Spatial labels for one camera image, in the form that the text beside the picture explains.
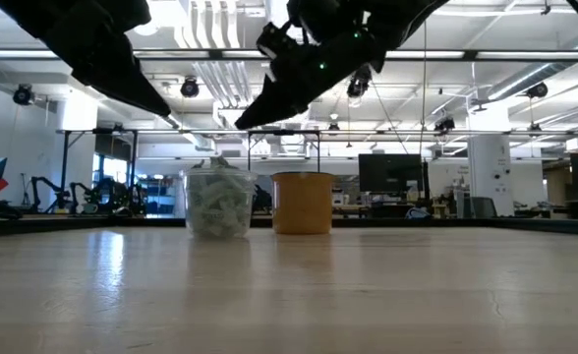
clear plastic container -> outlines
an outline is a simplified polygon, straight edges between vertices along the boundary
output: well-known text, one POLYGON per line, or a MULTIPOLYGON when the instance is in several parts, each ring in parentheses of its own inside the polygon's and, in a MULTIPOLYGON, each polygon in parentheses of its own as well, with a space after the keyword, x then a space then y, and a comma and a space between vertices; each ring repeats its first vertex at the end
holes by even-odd
POLYGON ((250 229, 257 175, 233 168, 183 173, 187 228, 196 237, 242 237, 250 229))

workbench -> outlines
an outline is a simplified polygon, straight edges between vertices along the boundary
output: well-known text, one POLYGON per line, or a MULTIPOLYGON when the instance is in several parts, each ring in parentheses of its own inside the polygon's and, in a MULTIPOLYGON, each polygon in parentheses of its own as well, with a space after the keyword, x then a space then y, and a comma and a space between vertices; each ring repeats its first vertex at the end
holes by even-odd
POLYGON ((0 353, 578 353, 578 235, 0 237, 0 353))

wooden table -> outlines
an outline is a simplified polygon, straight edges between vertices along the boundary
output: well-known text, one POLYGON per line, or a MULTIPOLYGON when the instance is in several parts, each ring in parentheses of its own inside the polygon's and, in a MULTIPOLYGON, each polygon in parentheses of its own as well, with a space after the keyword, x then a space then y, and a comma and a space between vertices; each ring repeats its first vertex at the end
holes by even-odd
POLYGON ((578 236, 0 237, 0 353, 578 353, 578 236))

brown cup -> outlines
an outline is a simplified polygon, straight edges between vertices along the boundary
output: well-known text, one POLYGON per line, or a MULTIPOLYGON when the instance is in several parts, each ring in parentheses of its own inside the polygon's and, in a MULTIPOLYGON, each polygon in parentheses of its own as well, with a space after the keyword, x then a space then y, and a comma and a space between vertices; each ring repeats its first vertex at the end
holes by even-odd
POLYGON ((332 226, 333 175, 285 172, 273 180, 273 229, 277 234, 327 234, 332 226))

white pillar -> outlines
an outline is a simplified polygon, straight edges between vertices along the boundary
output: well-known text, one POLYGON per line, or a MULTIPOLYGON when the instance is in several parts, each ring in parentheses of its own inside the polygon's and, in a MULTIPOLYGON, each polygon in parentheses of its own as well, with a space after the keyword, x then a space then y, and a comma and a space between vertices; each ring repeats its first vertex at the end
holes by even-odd
MULTIPOLYGON (((58 103, 57 113, 60 117, 58 129, 62 130, 91 130, 96 128, 97 101, 81 91, 74 91, 68 99, 58 103)), ((79 134, 72 134, 72 142, 79 134)), ((84 134, 68 151, 66 165, 66 186, 71 182, 80 182, 90 187, 92 183, 92 159, 94 156, 95 136, 84 134)), ((64 152, 64 135, 59 134, 55 141, 59 151, 56 163, 53 164, 55 184, 59 184, 62 176, 62 156, 64 152)))
MULTIPOLYGON (((473 131, 507 131, 510 129, 507 107, 491 104, 486 111, 469 115, 473 131)), ((514 215, 511 188, 509 137, 481 135, 468 140, 468 162, 471 196, 492 198, 498 216, 514 215)))

